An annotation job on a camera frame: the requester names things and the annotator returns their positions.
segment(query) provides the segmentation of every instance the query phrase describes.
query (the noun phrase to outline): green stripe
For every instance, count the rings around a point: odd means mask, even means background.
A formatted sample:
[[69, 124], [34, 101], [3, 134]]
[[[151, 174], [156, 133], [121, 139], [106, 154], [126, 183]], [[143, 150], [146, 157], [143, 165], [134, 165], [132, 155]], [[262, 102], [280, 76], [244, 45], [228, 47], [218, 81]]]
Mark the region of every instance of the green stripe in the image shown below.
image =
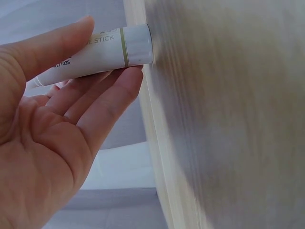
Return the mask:
[[122, 41], [122, 48], [123, 48], [125, 67], [128, 67], [129, 66], [129, 62], [128, 62], [128, 55], [127, 55], [126, 42], [125, 42], [125, 36], [124, 36], [123, 28], [120, 28], [120, 33], [121, 33], [121, 41]]

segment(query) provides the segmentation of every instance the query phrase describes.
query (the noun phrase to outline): glue stick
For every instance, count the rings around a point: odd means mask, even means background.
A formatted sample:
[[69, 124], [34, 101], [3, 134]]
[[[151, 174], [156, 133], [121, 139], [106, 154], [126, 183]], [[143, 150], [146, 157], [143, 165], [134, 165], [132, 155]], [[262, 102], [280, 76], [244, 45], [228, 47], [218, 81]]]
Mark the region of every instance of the glue stick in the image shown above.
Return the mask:
[[115, 69], [153, 62], [153, 46], [147, 24], [94, 34], [74, 56], [27, 82], [26, 90]]

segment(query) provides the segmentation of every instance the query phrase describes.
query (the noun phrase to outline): light wood surface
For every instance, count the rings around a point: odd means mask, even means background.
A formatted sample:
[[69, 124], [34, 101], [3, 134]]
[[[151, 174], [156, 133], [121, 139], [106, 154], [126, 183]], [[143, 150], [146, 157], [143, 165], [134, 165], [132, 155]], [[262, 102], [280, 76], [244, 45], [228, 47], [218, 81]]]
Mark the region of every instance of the light wood surface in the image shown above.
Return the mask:
[[305, 228], [305, 0], [125, 0], [170, 229]]

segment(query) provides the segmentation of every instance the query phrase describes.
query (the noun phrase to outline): hand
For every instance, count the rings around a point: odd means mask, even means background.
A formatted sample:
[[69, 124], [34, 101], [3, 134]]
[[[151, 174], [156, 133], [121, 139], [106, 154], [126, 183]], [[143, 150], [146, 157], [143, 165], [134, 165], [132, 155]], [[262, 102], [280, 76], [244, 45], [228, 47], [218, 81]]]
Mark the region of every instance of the hand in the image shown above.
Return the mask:
[[143, 74], [131, 67], [22, 97], [27, 81], [81, 50], [93, 28], [86, 17], [0, 46], [2, 229], [43, 227], [82, 186], [101, 144], [138, 95]]

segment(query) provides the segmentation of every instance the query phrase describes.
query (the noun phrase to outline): glue stick cap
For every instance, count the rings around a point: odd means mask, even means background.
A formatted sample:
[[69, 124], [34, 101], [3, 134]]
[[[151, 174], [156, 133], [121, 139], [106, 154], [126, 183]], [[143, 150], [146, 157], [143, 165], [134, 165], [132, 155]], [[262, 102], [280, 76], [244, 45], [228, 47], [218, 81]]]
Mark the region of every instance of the glue stick cap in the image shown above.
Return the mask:
[[153, 62], [152, 37], [147, 24], [123, 28], [128, 65], [135, 66]]

